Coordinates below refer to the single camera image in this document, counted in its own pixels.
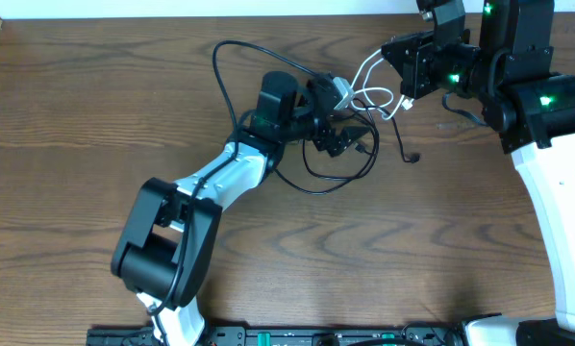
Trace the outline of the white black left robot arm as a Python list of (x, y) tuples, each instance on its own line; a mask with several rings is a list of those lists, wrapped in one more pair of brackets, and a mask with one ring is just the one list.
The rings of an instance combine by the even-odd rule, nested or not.
[(300, 86), (286, 72), (268, 72), (257, 106), (237, 121), (216, 159), (175, 182), (152, 178), (142, 185), (111, 271), (147, 308), (155, 344), (200, 340), (205, 320), (196, 295), (210, 266), (221, 215), (267, 178), (288, 143), (311, 141), (336, 157), (366, 134), (365, 127), (336, 131), (329, 119), (354, 96), (347, 80), (330, 74)]

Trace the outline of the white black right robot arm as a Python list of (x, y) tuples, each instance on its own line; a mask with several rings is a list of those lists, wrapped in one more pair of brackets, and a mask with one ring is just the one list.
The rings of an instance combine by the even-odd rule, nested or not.
[(404, 96), (474, 98), (526, 186), (550, 263), (551, 318), (489, 314), (463, 321), (449, 345), (575, 345), (575, 76), (554, 72), (553, 0), (489, 0), (469, 41), (461, 0), (422, 1), (430, 31), (395, 38), (383, 57)]

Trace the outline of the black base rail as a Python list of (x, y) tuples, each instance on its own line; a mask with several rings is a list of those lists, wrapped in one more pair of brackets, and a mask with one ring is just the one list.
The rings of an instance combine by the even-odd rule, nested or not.
[[(254, 329), (213, 326), (202, 332), (195, 346), (315, 346), (353, 345), (385, 339), (389, 345), (464, 345), (461, 333), (451, 327), (413, 323), (390, 329)], [(150, 326), (137, 329), (89, 329), (86, 346), (162, 345)]]

